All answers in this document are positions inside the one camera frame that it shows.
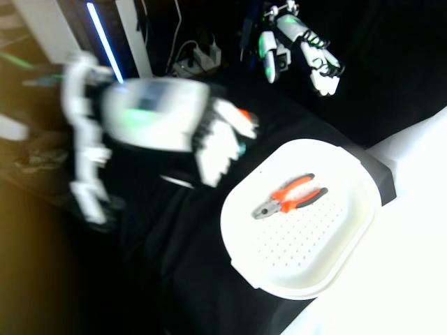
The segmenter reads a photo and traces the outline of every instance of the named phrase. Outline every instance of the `pliers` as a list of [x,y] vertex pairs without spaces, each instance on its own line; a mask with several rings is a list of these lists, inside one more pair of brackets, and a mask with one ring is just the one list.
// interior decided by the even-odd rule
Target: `pliers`
[[298,186],[311,181],[314,177],[315,174],[309,173],[297,179],[294,179],[291,182],[288,182],[286,185],[282,186],[281,189],[275,191],[267,202],[264,202],[261,206],[259,206],[254,211],[253,217],[255,219],[267,218],[268,216],[271,216],[279,211],[288,213],[292,209],[303,208],[309,206],[310,204],[313,204],[315,201],[320,199],[328,192],[328,189],[326,187],[315,190],[309,195],[306,195],[305,197],[298,200],[284,200],[286,199],[289,192],[291,192]]

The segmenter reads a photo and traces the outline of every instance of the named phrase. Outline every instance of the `plier handle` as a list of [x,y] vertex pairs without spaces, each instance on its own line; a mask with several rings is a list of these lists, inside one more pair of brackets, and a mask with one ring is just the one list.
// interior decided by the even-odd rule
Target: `plier handle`
[[314,177],[315,174],[309,173],[288,182],[278,191],[275,191],[267,202],[264,202],[261,206],[259,206],[253,213],[253,217],[255,219],[267,218],[268,216],[271,216],[279,211],[288,213],[293,209],[303,208],[309,206],[310,204],[313,204],[315,201],[323,197],[328,192],[328,189],[326,187],[315,190],[309,195],[306,195],[305,197],[297,200],[284,200],[292,190],[303,184],[306,184]]

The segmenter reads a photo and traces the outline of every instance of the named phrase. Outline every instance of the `power strip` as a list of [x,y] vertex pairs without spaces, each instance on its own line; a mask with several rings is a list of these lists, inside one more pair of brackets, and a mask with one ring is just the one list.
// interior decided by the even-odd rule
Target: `power strip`
[[196,47],[193,51],[194,62],[192,66],[188,66],[188,59],[178,61],[174,64],[174,71],[178,77],[190,78],[195,75],[217,68],[221,65],[221,50],[217,45],[212,45],[210,48],[210,56],[205,54],[202,50]]

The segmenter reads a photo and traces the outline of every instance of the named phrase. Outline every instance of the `white basket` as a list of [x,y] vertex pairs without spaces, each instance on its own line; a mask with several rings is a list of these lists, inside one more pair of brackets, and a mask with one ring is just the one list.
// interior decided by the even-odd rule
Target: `white basket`
[[[314,204],[255,220],[253,210],[288,180],[314,173],[295,190],[300,198],[326,187]],[[316,140],[284,144],[228,195],[221,213],[232,266],[254,287],[287,299],[327,289],[381,207],[379,190],[360,161]]]

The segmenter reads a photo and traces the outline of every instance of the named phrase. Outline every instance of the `orange handle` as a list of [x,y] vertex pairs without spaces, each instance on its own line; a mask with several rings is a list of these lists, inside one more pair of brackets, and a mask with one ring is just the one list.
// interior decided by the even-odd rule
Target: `orange handle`
[[304,198],[301,198],[299,200],[291,200],[286,201],[281,204],[281,211],[283,213],[288,213],[292,209],[297,209],[301,207],[309,206],[310,204],[313,204],[315,201],[317,201],[319,198],[321,198],[323,195],[325,195],[328,192],[327,188],[320,188],[319,190],[316,190],[309,195],[307,195]]
[[272,194],[272,199],[282,202],[287,196],[287,193],[292,191],[294,188],[297,188],[300,185],[306,184],[308,181],[311,181],[315,177],[315,174],[309,173],[305,176],[302,176],[294,181],[292,181],[290,184],[288,184],[285,188],[278,190]]

